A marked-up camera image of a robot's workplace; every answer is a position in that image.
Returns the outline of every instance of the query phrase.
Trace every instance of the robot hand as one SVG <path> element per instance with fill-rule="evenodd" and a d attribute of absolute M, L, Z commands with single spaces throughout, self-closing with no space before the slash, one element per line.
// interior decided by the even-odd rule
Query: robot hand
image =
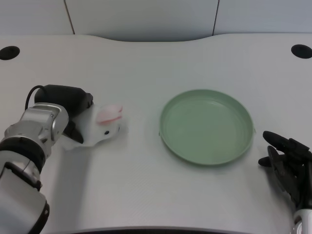
<path fill-rule="evenodd" d="M 289 193 L 296 206 L 293 216 L 293 234 L 312 233 L 312 153 L 309 147 L 294 139 L 265 131 L 268 157 L 259 160 L 264 167 L 271 167 L 283 191 Z"/>
<path fill-rule="evenodd" d="M 48 216 L 49 205 L 39 191 L 40 173 L 51 147 L 65 131 L 83 141 L 71 118 L 89 108 L 93 97 L 73 87 L 47 85 L 35 96 L 19 122 L 5 131 L 0 142 L 0 233 L 38 234 Z"/>

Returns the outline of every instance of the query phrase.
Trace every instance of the black cable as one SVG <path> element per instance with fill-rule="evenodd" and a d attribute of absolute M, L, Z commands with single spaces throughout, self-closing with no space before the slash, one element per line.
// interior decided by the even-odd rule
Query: black cable
<path fill-rule="evenodd" d="M 27 108 L 28 108 L 28 103 L 29 103 L 29 99 L 30 99 L 31 95 L 32 95 L 33 92 L 34 92 L 36 89 L 38 89 L 38 88 L 42 89 L 42 90 L 46 93 L 45 88 L 44 88 L 44 86 L 42 86 L 42 85 L 36 85 L 34 88 L 32 88 L 32 89 L 29 91 L 29 94 L 28 94 L 28 96 L 27 96 L 27 98 L 26 98 L 25 110 L 27 110 Z"/>

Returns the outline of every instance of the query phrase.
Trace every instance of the white table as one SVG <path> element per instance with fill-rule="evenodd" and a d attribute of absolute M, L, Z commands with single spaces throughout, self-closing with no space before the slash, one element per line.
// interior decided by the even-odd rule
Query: white table
<path fill-rule="evenodd" d="M 15 59 L 0 60 L 0 132 L 19 120 L 28 91 L 38 84 L 80 87 L 97 104 L 121 103 L 128 122 L 128 131 L 92 149 L 66 153 L 55 145 L 41 174 L 51 206 L 42 233 L 137 226 L 288 233 L 293 207 L 257 161 L 267 155 L 264 130 L 312 146 L 312 59 L 295 57 L 295 44 L 312 47 L 312 35 L 160 43 L 0 37 L 0 48 L 20 48 Z M 198 88 L 225 92 L 252 115 L 253 145 L 232 164 L 189 164 L 158 135 L 165 103 Z"/>

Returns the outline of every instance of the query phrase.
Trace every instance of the white plush toy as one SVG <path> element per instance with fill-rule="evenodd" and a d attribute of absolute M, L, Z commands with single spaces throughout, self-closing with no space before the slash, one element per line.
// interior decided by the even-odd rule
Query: white plush toy
<path fill-rule="evenodd" d="M 83 144 L 80 144 L 66 136 L 61 136 L 60 142 L 65 150 L 75 147 L 91 147 L 98 142 L 115 136 L 120 127 L 122 106 L 92 105 L 77 117 L 73 118 L 77 130 L 83 137 Z"/>

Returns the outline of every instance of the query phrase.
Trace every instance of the green plate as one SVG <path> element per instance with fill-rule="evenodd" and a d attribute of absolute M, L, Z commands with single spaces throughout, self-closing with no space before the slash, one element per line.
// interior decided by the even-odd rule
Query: green plate
<path fill-rule="evenodd" d="M 159 133 L 181 158 L 202 165 L 230 162 L 250 146 L 254 126 L 245 107 L 213 90 L 192 90 L 164 107 Z"/>

